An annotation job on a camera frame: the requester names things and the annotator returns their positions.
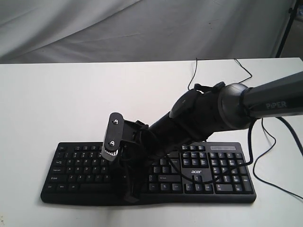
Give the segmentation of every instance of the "white backdrop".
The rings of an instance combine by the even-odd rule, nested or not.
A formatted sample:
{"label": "white backdrop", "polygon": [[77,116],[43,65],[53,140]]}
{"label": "white backdrop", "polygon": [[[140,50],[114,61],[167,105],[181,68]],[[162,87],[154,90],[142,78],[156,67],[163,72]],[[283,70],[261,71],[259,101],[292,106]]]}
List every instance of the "white backdrop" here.
{"label": "white backdrop", "polygon": [[0,62],[274,57],[294,0],[2,0]]}

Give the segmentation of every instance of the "table surface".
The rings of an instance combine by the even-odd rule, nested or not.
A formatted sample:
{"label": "table surface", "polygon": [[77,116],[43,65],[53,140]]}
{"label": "table surface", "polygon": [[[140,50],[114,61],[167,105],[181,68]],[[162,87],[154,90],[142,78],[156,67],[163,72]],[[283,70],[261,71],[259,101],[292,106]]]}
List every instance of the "table surface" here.
{"label": "table surface", "polygon": [[[240,60],[257,86],[303,70],[298,58]],[[82,226],[301,226],[303,204],[252,176],[253,204],[166,204],[81,207],[44,204],[40,192],[61,141],[102,141],[111,112],[152,124],[186,92],[195,61],[0,65],[0,227]],[[234,60],[199,61],[193,83],[238,82],[247,73]],[[286,117],[299,137],[303,117]],[[287,128],[265,119],[277,138],[257,174],[303,195],[303,160]],[[248,157],[247,131],[221,132],[209,141],[240,142]],[[260,121],[253,153],[270,147]]]}

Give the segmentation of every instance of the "space bar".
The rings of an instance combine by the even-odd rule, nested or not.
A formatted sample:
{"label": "space bar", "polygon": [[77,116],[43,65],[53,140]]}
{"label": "space bar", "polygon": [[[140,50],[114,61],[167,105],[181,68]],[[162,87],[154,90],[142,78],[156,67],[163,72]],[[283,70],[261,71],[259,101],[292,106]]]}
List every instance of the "space bar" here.
{"label": "space bar", "polygon": [[109,192],[111,184],[109,183],[83,183],[80,185],[81,192]]}

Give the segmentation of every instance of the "black keyboard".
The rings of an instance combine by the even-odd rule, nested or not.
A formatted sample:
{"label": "black keyboard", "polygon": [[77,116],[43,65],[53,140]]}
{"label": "black keyboard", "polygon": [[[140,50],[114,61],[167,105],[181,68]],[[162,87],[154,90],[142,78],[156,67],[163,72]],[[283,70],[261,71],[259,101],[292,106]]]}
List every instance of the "black keyboard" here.
{"label": "black keyboard", "polygon": [[215,183],[228,167],[244,162],[239,143],[203,142],[182,146],[183,154],[169,156],[182,174],[167,159],[151,166],[140,200],[128,203],[114,193],[109,163],[101,157],[102,142],[59,143],[41,192],[46,203],[120,206],[155,203],[252,203],[256,193],[246,166],[236,168]]}

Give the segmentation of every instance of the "robotic arm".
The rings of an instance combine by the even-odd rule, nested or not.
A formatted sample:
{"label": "robotic arm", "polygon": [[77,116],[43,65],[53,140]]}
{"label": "robotic arm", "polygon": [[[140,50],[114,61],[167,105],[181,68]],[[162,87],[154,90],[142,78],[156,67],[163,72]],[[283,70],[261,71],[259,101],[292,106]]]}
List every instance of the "robotic arm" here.
{"label": "robotic arm", "polygon": [[214,132],[247,129],[256,119],[303,114],[303,72],[258,86],[223,82],[213,87],[195,84],[151,125],[130,122],[119,113],[109,117],[102,156],[111,171],[129,175],[125,197],[134,201],[136,182],[148,167],[175,147],[204,141]]}

